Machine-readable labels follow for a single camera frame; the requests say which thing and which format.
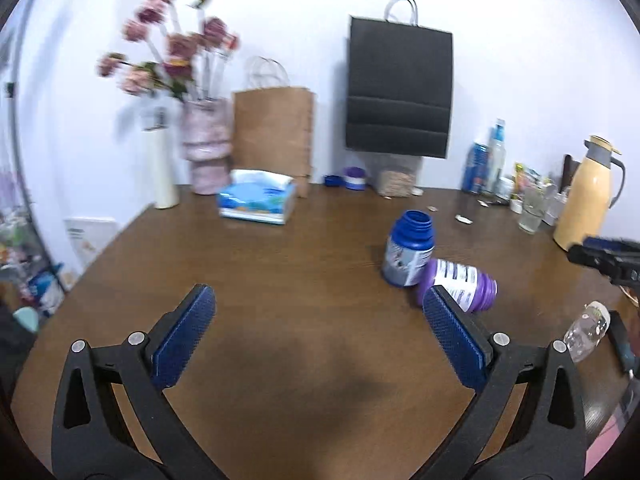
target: glass cup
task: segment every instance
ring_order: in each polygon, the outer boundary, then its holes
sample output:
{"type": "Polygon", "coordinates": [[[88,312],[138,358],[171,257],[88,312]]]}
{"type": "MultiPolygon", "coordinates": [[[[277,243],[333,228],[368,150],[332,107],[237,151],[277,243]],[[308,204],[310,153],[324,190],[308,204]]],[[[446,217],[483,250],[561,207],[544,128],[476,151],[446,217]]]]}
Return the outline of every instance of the glass cup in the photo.
{"type": "Polygon", "coordinates": [[[524,232],[530,235],[536,233],[546,212],[547,199],[554,188],[555,185],[552,183],[533,182],[525,188],[522,214],[518,221],[518,225],[524,232]]]}

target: wooden table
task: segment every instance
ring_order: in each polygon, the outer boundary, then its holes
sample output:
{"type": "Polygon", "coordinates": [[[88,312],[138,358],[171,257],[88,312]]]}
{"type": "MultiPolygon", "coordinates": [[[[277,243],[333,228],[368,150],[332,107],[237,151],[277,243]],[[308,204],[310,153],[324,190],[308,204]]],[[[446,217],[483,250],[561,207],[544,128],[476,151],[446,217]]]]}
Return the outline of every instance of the wooden table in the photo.
{"type": "MultiPolygon", "coordinates": [[[[498,281],[492,332],[546,346],[599,300],[633,314],[596,270],[569,264],[549,228],[528,235],[503,207],[429,189],[385,200],[371,190],[313,186],[286,226],[220,219],[215,200],[182,190],[170,210],[148,209],[82,277],[43,330],[15,393],[25,441],[50,465],[53,405],[69,345],[119,344],[149,330],[194,283],[216,291],[218,314],[166,396],[232,480],[409,478],[472,397],[414,307],[414,293],[380,277],[392,223],[435,206],[439,258],[498,281]],[[462,213],[472,225],[454,220],[462,213]]],[[[608,338],[578,366],[590,439],[626,387],[608,338]]],[[[518,386],[484,456],[499,449],[518,386]]],[[[154,452],[117,391],[139,448],[154,452]]]]}

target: brown paper bag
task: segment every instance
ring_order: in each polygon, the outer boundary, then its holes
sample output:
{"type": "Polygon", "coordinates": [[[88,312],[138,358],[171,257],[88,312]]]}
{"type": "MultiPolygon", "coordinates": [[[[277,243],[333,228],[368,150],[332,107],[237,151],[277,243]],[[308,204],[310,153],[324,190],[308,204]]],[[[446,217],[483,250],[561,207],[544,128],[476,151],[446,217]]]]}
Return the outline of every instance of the brown paper bag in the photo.
{"type": "Polygon", "coordinates": [[[258,88],[234,95],[236,168],[292,176],[308,195],[314,94],[307,88],[258,88]]]}

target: bottle label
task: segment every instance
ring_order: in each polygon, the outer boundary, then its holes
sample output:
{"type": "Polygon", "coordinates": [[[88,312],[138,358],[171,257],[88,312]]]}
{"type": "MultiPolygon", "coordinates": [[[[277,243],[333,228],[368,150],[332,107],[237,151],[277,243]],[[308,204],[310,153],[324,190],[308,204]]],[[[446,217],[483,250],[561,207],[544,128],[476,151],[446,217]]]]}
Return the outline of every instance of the bottle label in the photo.
{"type": "Polygon", "coordinates": [[[438,260],[433,285],[442,285],[465,312],[471,307],[478,285],[478,270],[475,267],[438,260]]]}
{"type": "Polygon", "coordinates": [[[396,244],[390,237],[386,242],[384,273],[396,285],[411,286],[420,281],[421,271],[429,261],[433,247],[413,251],[396,244]]]}

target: metal screw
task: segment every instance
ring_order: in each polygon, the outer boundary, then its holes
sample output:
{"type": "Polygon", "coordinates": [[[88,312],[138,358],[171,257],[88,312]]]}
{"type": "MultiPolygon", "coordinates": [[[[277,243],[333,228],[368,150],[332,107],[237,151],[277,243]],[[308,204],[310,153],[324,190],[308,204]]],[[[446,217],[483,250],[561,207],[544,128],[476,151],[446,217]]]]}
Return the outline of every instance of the metal screw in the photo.
{"type": "Polygon", "coordinates": [[[566,345],[564,344],[564,341],[560,341],[560,340],[554,341],[554,350],[560,353],[566,352],[566,345]]]}
{"type": "Polygon", "coordinates": [[[85,346],[85,342],[82,341],[82,339],[78,339],[78,341],[71,345],[71,351],[75,353],[81,352],[82,350],[84,350],[85,346]]]}
{"type": "Polygon", "coordinates": [[[127,339],[130,345],[139,345],[144,340],[145,340],[145,335],[142,332],[134,332],[127,339]]]}
{"type": "Polygon", "coordinates": [[[511,342],[511,339],[505,333],[498,332],[494,334],[494,342],[500,346],[507,346],[511,342]]]}

